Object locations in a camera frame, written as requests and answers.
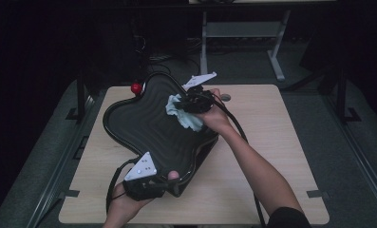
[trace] metal stand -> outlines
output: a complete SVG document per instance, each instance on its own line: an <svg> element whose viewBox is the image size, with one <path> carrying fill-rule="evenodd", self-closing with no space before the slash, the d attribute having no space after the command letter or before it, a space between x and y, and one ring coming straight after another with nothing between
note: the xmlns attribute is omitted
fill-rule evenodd
<svg viewBox="0 0 377 228"><path fill-rule="evenodd" d="M275 37L276 42L272 50L268 50L274 74L279 82L285 81L282 69L276 59L280 44L285 34L291 11L286 10L279 22L207 22L206 11L202 21L202 47L200 53L200 73L207 74L206 59L207 37Z"/></svg>
<svg viewBox="0 0 377 228"><path fill-rule="evenodd" d="M343 124L347 122L360 122L361 119L354 108L349 107L348 111L350 116L346 116L346 84L347 79L345 77L345 72L343 69L341 70L338 78L338 90L337 90L337 98L336 98L336 114L338 115L339 119Z"/></svg>
<svg viewBox="0 0 377 228"><path fill-rule="evenodd" d="M80 124L85 116L85 85L83 73L79 73L78 78L76 79L76 88L78 92L78 111L77 114L75 114L76 108L70 109L67 113L66 120L76 120L76 124Z"/></svg>

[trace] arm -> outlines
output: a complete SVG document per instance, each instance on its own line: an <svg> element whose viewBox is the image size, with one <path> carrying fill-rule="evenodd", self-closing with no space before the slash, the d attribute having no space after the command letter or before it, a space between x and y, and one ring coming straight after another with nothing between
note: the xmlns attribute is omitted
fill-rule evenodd
<svg viewBox="0 0 377 228"><path fill-rule="evenodd" d="M212 92L220 97L218 89ZM198 116L230 145L244 176L269 215L279 207L291 207L302 212L284 177L242 139L220 108L214 105L211 110Z"/></svg>

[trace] person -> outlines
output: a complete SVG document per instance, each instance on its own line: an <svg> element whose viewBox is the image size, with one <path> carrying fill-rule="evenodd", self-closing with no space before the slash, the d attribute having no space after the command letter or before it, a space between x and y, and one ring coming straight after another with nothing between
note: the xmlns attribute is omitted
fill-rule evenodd
<svg viewBox="0 0 377 228"><path fill-rule="evenodd" d="M222 104L219 89L211 91L215 100ZM285 178L236 132L227 115L217 105L197 116L230 145L247 182L270 216L267 227L311 227ZM123 185L118 184L113 196L121 193ZM104 228L122 227L151 200L134 201L127 195L114 199L110 204Z"/></svg>

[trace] hand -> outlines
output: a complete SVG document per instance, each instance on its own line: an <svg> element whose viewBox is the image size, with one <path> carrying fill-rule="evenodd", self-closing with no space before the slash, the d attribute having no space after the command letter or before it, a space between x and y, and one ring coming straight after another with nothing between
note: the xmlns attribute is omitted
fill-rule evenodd
<svg viewBox="0 0 377 228"><path fill-rule="evenodd" d="M220 100L220 91L218 90L218 88L211 89L210 91L214 94L215 101L219 104L224 105ZM224 113L224 111L215 104L209 111L197 114L196 116L201 118L205 125L219 134L222 134L227 129L233 128L226 113Z"/></svg>
<svg viewBox="0 0 377 228"><path fill-rule="evenodd" d="M124 192L123 184L117 184L113 191L113 198L116 198ZM121 228L129 220L135 217L144 205L152 200L153 199L135 201L127 195L122 195L113 199L108 208L108 215L103 228Z"/></svg>

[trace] table leg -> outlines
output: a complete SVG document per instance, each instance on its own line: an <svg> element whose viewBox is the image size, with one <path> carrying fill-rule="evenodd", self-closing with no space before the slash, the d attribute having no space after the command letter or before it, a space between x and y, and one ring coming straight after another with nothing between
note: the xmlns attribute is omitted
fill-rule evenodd
<svg viewBox="0 0 377 228"><path fill-rule="evenodd" d="M279 82L285 81L285 76L283 75L282 68L280 68L280 64L276 59L277 52L279 51L280 44L283 40L283 35L285 34L286 26L288 24L289 16L290 16L290 10L286 10L285 14L283 15L283 19L280 23L279 30L277 31L276 35L276 43L274 44L274 47L272 50L268 50L268 57L271 61L274 74L276 75L276 79Z"/></svg>
<svg viewBox="0 0 377 228"><path fill-rule="evenodd" d="M200 53L200 74L208 73L208 62L206 59L206 11L203 12L202 21L202 51Z"/></svg>

